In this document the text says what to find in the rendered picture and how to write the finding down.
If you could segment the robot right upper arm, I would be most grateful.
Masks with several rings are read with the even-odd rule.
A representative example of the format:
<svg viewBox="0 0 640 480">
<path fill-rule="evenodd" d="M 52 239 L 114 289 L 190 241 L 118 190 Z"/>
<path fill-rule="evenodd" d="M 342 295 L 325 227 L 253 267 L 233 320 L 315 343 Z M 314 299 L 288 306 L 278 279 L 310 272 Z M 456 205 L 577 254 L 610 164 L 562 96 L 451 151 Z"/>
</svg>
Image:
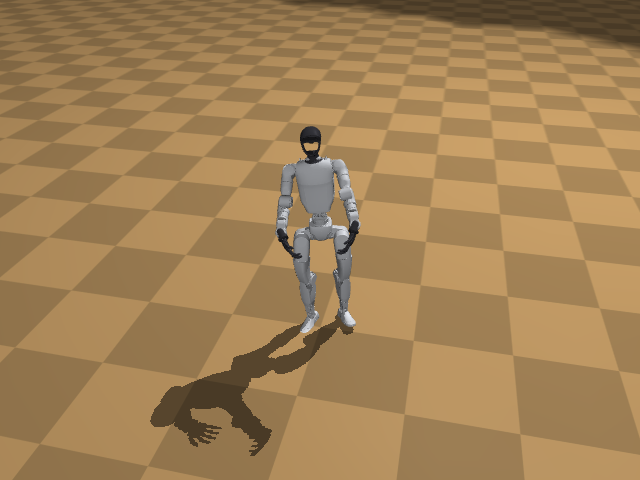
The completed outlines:
<svg viewBox="0 0 640 480">
<path fill-rule="evenodd" d="M 293 206 L 293 197 L 291 197 L 293 180 L 295 175 L 296 164 L 287 164 L 283 167 L 281 177 L 281 197 L 280 207 L 291 208 Z"/>
</svg>

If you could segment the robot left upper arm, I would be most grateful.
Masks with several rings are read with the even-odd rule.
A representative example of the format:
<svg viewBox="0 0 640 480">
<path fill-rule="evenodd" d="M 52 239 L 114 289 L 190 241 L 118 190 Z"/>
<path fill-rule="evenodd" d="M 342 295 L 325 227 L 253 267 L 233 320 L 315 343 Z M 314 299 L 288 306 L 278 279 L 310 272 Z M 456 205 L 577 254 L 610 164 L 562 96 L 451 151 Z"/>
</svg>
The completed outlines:
<svg viewBox="0 0 640 480">
<path fill-rule="evenodd" d="M 337 180 L 341 188 L 338 191 L 340 200 L 346 201 L 347 199 L 352 198 L 348 168 L 346 167 L 344 161 L 341 159 L 331 160 L 331 165 L 333 168 L 333 172 L 337 175 Z"/>
</svg>

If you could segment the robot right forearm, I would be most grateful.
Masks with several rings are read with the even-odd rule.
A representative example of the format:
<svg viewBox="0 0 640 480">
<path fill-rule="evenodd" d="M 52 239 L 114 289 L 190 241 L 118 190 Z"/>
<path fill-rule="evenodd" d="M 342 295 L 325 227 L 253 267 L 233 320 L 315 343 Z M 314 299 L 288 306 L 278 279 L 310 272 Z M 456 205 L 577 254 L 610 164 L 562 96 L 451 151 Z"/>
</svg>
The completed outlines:
<svg viewBox="0 0 640 480">
<path fill-rule="evenodd" d="M 280 196 L 281 197 L 281 196 Z M 278 234 L 277 234 L 277 230 L 279 228 L 282 228 L 284 233 L 287 235 L 287 225 L 288 225 L 288 216 L 290 213 L 290 210 L 286 207 L 280 207 L 280 197 L 278 200 L 278 210 L 277 210 L 277 221 L 276 221 L 276 231 L 275 234 L 276 236 L 279 238 Z"/>
</svg>

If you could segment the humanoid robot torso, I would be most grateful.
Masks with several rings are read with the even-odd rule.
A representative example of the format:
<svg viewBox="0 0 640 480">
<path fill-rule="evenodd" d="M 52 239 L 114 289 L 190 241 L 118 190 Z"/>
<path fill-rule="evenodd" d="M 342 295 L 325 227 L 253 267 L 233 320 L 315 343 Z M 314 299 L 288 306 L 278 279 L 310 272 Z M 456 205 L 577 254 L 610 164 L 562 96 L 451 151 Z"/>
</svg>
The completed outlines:
<svg viewBox="0 0 640 480">
<path fill-rule="evenodd" d="M 297 161 L 295 175 L 300 200 L 307 213 L 313 214 L 309 219 L 310 239 L 323 241 L 332 239 L 332 220 L 326 212 L 331 210 L 335 196 L 334 172 L 331 159 L 322 159 L 315 164 L 306 163 L 306 159 Z"/>
</svg>

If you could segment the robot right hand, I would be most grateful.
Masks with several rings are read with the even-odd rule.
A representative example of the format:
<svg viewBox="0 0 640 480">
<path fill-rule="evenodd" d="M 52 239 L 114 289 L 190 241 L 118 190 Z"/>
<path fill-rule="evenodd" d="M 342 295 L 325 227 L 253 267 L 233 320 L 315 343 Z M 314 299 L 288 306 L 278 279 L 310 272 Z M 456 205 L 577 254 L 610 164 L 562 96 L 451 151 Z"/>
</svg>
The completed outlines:
<svg viewBox="0 0 640 480">
<path fill-rule="evenodd" d="M 292 247 L 292 246 L 290 246 L 290 245 L 288 244 L 288 241 L 287 241 L 287 239 L 288 239 L 288 235 L 286 235 L 286 234 L 284 233 L 284 231 L 283 231 L 283 229 L 282 229 L 282 228 L 279 228 L 279 229 L 277 230 L 277 234 L 278 234 L 278 236 L 279 236 L 279 239 L 278 239 L 278 240 L 279 240 L 279 242 L 281 242 L 281 243 L 282 243 L 282 245 L 283 245 L 283 247 L 285 248 L 285 250 L 286 250 L 287 252 L 289 252 L 293 258 L 295 258 L 295 259 L 300 259 L 300 258 L 302 258 L 302 255 L 300 255 L 300 253 L 297 253 L 297 254 L 296 254 L 296 253 L 293 253 L 293 252 L 292 252 L 293 247 Z M 298 255 L 300 255 L 300 256 L 298 256 Z"/>
</svg>

